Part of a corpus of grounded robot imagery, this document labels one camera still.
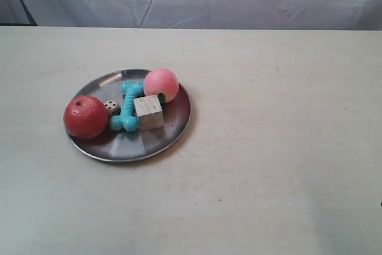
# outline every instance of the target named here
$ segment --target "white dice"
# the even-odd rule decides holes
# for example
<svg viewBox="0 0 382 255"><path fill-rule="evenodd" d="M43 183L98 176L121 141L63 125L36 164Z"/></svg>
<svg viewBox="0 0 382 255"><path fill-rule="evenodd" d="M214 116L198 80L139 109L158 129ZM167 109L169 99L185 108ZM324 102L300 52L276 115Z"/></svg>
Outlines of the white dice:
<svg viewBox="0 0 382 255"><path fill-rule="evenodd" d="M114 100L104 102L103 106L107 109L109 116L116 116L121 113L121 106Z"/></svg>

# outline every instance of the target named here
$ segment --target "red ball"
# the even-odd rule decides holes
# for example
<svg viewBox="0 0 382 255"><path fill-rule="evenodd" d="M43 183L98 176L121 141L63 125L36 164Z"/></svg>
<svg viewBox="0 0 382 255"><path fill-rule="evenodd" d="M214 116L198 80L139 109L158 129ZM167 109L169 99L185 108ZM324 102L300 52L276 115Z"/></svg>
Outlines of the red ball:
<svg viewBox="0 0 382 255"><path fill-rule="evenodd" d="M101 134L109 122L103 103L91 96L73 99L65 109L64 125L73 137L89 140Z"/></svg>

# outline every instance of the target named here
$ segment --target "die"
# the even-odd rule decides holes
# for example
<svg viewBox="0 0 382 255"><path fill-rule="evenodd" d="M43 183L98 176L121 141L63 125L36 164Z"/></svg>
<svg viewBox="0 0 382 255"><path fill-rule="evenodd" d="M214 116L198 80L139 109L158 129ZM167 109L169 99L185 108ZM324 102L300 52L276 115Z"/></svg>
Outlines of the die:
<svg viewBox="0 0 382 255"><path fill-rule="evenodd" d="M121 113L121 106L114 100L104 102L103 106L107 109L109 116L116 116Z"/></svg>
<svg viewBox="0 0 382 255"><path fill-rule="evenodd" d="M134 106L141 132L164 126L162 106L157 95L136 98Z"/></svg>

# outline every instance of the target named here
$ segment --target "dog toy bone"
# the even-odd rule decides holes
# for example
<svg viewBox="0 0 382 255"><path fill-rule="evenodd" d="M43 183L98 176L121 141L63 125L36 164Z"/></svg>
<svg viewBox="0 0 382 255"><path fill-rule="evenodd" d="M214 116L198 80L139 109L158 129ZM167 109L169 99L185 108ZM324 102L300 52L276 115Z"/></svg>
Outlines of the dog toy bone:
<svg viewBox="0 0 382 255"><path fill-rule="evenodd" d="M139 123L138 119L133 116L135 109L134 99L144 95L143 83L126 81L121 85L121 92L125 94L121 114L110 118L109 127L113 131L119 131L123 128L127 131L135 131L138 129Z"/></svg>

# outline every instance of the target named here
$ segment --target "toy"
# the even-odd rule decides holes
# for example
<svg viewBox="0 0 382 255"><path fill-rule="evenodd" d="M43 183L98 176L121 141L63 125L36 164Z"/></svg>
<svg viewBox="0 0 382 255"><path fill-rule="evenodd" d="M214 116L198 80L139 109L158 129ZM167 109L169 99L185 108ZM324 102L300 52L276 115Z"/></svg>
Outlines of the toy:
<svg viewBox="0 0 382 255"><path fill-rule="evenodd" d="M104 102L103 106L106 108L109 116L116 116L121 113L121 106L114 100Z"/></svg>
<svg viewBox="0 0 382 255"><path fill-rule="evenodd" d="M168 103L178 93L178 79L172 71L166 68L155 69L146 75L143 90L145 96L158 95L160 103Z"/></svg>
<svg viewBox="0 0 382 255"><path fill-rule="evenodd" d="M73 99L64 112L66 131L81 140L97 137L107 127L108 121L109 115L103 103L92 96Z"/></svg>
<svg viewBox="0 0 382 255"><path fill-rule="evenodd" d="M163 111L157 95L134 99L140 131L150 131L164 126Z"/></svg>
<svg viewBox="0 0 382 255"><path fill-rule="evenodd" d="M135 131L138 128L138 119L134 114L134 99L143 96L143 84L141 82L132 83L129 81L121 85L121 92L125 94L125 100L122 105L120 115L112 116L109 120L109 127L113 131L125 129L126 131Z"/></svg>

